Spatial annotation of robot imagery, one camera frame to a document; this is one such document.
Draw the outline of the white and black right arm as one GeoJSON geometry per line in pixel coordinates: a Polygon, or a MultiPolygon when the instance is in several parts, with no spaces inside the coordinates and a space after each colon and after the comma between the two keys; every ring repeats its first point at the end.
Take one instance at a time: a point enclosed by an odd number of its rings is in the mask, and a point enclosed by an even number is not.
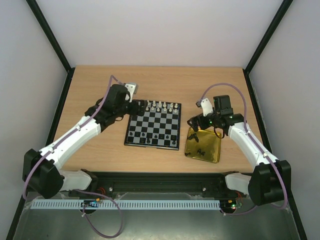
{"type": "Polygon", "coordinates": [[[196,105],[202,113],[190,118],[188,125],[196,132],[209,127],[221,129],[224,136],[236,143],[253,169],[251,175],[227,173],[218,183],[218,191],[224,196],[241,192],[257,206],[283,201],[280,208],[285,208],[291,184],[288,161],[279,160],[258,140],[247,123],[246,114],[234,113],[228,95],[215,96],[213,102],[202,98],[196,105]]]}

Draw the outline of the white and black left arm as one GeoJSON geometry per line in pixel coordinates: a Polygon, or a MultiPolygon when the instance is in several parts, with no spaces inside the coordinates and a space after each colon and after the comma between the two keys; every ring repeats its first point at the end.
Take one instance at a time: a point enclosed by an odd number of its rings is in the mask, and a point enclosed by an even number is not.
{"type": "Polygon", "coordinates": [[[142,116],[147,102],[134,100],[136,83],[113,84],[105,96],[88,108],[84,116],[63,136],[39,151],[24,155],[22,179],[45,199],[60,191],[95,188],[95,176],[87,170],[65,171],[63,165],[86,142],[102,133],[124,115],[142,116]]]}

